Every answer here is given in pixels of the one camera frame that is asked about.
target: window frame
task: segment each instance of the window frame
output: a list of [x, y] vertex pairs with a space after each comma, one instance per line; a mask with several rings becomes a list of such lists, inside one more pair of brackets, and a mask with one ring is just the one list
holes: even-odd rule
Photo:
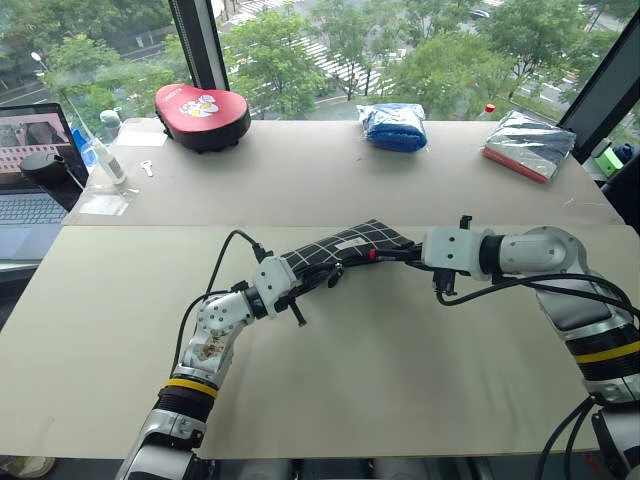
[[640, 9], [598, 65], [558, 126], [577, 134], [572, 154], [584, 163], [640, 99]]
[[194, 85], [229, 90], [211, 1], [169, 0], [169, 7]]

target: laptop screen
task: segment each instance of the laptop screen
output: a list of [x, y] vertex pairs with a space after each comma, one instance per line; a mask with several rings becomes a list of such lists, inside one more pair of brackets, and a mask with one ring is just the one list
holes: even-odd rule
[[22, 159], [35, 152], [60, 155], [78, 180], [86, 183], [87, 169], [60, 105], [0, 108], [0, 194], [40, 191], [22, 177], [19, 168]]

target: cartoon sticker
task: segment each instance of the cartoon sticker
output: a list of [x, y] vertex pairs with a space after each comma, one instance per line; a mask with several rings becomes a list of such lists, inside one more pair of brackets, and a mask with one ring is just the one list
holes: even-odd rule
[[201, 95], [197, 101], [190, 100], [181, 106], [180, 111], [192, 117], [208, 117], [219, 110], [215, 102], [211, 95]]

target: yellow ring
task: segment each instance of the yellow ring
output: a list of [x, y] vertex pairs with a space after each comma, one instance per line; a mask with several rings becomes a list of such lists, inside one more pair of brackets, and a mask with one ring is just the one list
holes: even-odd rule
[[186, 378], [170, 378], [167, 380], [167, 387], [184, 387], [191, 390], [197, 390], [202, 393], [206, 393], [210, 397], [216, 398], [218, 391], [215, 388], [209, 387], [202, 383], [194, 382], [193, 380], [187, 380]]
[[574, 355], [574, 357], [578, 363], [594, 363], [602, 362], [603, 360], [611, 360], [612, 358], [618, 358], [636, 352], [640, 352], [640, 341], [628, 343], [621, 347], [611, 348], [609, 350], [603, 350], [602, 352]]

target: plaid fabric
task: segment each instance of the plaid fabric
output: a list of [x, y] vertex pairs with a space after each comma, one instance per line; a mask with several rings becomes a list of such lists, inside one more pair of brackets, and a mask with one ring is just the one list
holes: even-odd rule
[[351, 257], [367, 257], [372, 248], [402, 249], [412, 244], [408, 238], [373, 219], [285, 253], [283, 257], [295, 272], [308, 265], [335, 263]]

